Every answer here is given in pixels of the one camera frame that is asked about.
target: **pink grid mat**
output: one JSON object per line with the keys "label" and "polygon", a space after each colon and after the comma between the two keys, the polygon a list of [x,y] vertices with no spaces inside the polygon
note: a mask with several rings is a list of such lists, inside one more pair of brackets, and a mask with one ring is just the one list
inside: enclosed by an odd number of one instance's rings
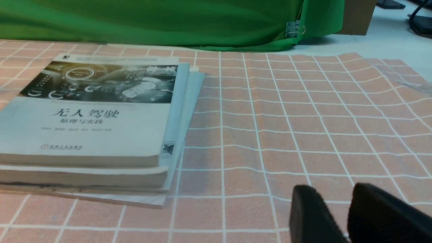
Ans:
{"label": "pink grid mat", "polygon": [[342,230],[353,185],[432,214],[432,99],[399,60],[0,41],[0,107],[60,53],[180,56],[207,77],[165,209],[0,194],[4,242],[289,242],[295,184]]}

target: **black object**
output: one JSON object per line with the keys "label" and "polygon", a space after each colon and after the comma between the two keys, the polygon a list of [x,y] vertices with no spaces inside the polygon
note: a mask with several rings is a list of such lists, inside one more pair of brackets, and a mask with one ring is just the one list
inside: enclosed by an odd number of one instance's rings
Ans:
{"label": "black object", "polygon": [[383,9],[404,9],[405,5],[393,0],[378,0],[377,6]]}
{"label": "black object", "polygon": [[[292,243],[347,243],[324,200],[312,187],[296,185],[289,219]],[[432,217],[388,192],[357,183],[348,214],[352,243],[430,243]]]}
{"label": "black object", "polygon": [[292,243],[347,243],[321,195],[308,185],[292,192],[289,228]]}
{"label": "black object", "polygon": [[417,13],[429,2],[431,1],[424,0],[423,3],[420,4],[411,15],[408,15],[408,17],[410,18],[408,20],[408,24],[410,25],[411,30],[415,34],[425,37],[432,37],[432,18],[417,16]]}

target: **publisher logo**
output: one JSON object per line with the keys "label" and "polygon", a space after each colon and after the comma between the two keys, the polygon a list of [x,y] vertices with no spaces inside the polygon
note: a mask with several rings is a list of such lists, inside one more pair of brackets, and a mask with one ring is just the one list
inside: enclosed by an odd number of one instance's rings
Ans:
{"label": "publisher logo", "polygon": [[48,145],[44,144],[41,146],[41,149],[49,149],[49,150],[81,150],[82,145]]}

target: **cardboard box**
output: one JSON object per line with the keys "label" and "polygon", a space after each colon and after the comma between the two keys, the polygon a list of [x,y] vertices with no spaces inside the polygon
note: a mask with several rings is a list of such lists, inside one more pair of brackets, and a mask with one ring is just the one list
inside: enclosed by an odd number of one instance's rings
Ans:
{"label": "cardboard box", "polygon": [[337,34],[366,35],[378,0],[345,0],[343,25]]}

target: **book cover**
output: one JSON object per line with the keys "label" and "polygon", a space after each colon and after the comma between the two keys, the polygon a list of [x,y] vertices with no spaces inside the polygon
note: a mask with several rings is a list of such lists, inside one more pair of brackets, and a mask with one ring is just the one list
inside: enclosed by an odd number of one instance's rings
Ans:
{"label": "book cover", "polygon": [[178,58],[62,54],[0,112],[0,162],[158,166],[187,72]]}

